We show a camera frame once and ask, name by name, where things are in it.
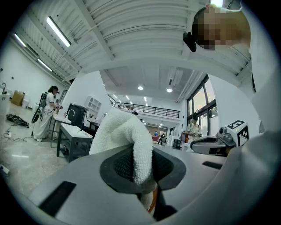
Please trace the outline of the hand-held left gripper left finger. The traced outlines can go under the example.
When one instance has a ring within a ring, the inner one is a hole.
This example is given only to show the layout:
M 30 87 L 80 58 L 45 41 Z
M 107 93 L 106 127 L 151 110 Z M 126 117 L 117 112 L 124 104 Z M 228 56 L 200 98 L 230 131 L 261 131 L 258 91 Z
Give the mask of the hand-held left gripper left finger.
M 100 176 L 102 162 L 130 145 L 76 159 L 44 179 L 31 192 L 29 199 L 36 206 L 64 181 L 75 187 L 55 215 L 70 225 L 148 225 L 154 218 L 145 210 L 135 194 L 119 193 Z

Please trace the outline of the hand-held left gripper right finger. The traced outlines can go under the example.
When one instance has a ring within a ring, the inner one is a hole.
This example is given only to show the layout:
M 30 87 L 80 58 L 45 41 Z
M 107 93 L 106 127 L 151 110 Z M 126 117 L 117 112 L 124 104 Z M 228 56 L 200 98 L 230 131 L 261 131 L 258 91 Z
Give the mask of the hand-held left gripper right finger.
M 165 146 L 155 146 L 154 150 L 167 153 L 184 163 L 186 173 L 179 184 L 170 190 L 164 190 L 163 196 L 167 205 L 180 211 L 198 197 L 219 172 L 219 168 L 204 165 L 204 162 L 222 166 L 226 157 L 186 152 Z

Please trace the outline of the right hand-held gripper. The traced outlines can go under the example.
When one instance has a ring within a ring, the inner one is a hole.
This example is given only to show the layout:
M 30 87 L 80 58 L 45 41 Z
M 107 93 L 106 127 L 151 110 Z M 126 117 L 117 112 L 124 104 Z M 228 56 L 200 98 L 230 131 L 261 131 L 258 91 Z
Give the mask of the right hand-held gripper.
M 239 147 L 249 140 L 248 123 L 236 120 L 221 127 L 216 136 L 205 136 L 193 140 L 190 148 L 199 154 L 226 156 L 227 146 Z

